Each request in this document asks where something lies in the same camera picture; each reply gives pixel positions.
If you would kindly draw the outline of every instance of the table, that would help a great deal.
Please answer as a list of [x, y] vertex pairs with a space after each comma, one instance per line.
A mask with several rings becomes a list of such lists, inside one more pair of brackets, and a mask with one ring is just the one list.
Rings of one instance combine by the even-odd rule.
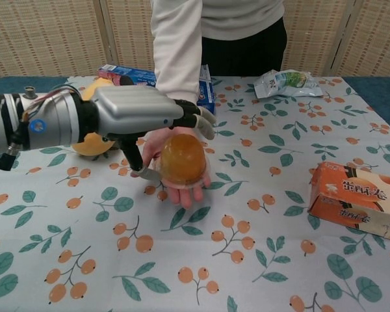
[[390, 311], [390, 240], [306, 213], [323, 159], [390, 175], [390, 127], [340, 77], [323, 99], [258, 101], [253, 81], [214, 79], [213, 186], [189, 211], [116, 150], [0, 172], [0, 311]]

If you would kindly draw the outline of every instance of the human hand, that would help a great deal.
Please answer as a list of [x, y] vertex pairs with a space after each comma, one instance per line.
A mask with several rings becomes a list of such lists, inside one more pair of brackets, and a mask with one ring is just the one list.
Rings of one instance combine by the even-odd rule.
[[[152, 131], [143, 147], [143, 164], [148, 167], [152, 159], [154, 161], [158, 159], [166, 140], [168, 140], [170, 137], [180, 134], [193, 135], [194, 137], [197, 137], [196, 133], [192, 129], [184, 127], [175, 127], [173, 129], [163, 128]], [[211, 180], [208, 175], [203, 177], [203, 183], [206, 187], [211, 185]], [[176, 205], [180, 203], [185, 209], [190, 209], [192, 206], [190, 190], [178, 190], [176, 188], [168, 187], [167, 191], [172, 203]], [[200, 185], [192, 189], [192, 196], [197, 202], [201, 202], [203, 200], [203, 193]]]

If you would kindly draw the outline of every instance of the robotic arm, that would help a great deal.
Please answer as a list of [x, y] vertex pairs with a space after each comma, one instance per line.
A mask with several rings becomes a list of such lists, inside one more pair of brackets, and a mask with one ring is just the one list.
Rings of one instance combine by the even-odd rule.
[[117, 141], [131, 169], [160, 179], [143, 165], [137, 139], [164, 127], [199, 129], [214, 138], [215, 117], [207, 109], [173, 100], [150, 86], [101, 86], [84, 101], [72, 86], [48, 94], [0, 94], [0, 170], [10, 171], [19, 151], [84, 142], [89, 133]]

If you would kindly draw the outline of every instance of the yellow plush toy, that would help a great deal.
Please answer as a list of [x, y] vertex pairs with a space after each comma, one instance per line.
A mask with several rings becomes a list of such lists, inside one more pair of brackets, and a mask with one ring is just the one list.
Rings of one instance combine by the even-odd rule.
[[[99, 86], [112, 86], [110, 80], [98, 78], [91, 85], [89, 85], [83, 93], [83, 100], [88, 101], [94, 95], [94, 91]], [[97, 133], [89, 133], [85, 136], [83, 143], [74, 144], [72, 148], [83, 156], [97, 156], [108, 151], [113, 145], [114, 141], [103, 139]]]

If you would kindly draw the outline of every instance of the woven wall panel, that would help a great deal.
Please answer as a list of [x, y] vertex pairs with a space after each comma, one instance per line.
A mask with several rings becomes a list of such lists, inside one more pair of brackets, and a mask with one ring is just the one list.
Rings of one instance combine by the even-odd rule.
[[366, 0], [357, 18], [339, 75], [390, 76], [390, 0]]
[[349, 0], [285, 0], [288, 36], [283, 69], [322, 75]]
[[91, 0], [0, 0], [0, 76], [93, 75], [106, 61]]
[[150, 0], [107, 0], [107, 6], [120, 65], [153, 70]]

